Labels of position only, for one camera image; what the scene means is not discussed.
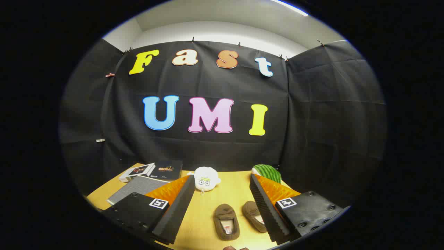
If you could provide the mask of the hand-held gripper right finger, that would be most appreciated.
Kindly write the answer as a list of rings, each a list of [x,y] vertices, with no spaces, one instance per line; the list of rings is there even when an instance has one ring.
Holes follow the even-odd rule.
[[[278,245],[323,231],[351,208],[315,191],[300,193],[257,174],[251,174],[249,188],[271,241]]]

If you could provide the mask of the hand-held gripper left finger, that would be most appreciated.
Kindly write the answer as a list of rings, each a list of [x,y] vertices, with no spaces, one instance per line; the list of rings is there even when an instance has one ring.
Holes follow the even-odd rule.
[[[145,241],[173,244],[195,192],[195,177],[173,182],[137,177],[121,188],[102,214]]]

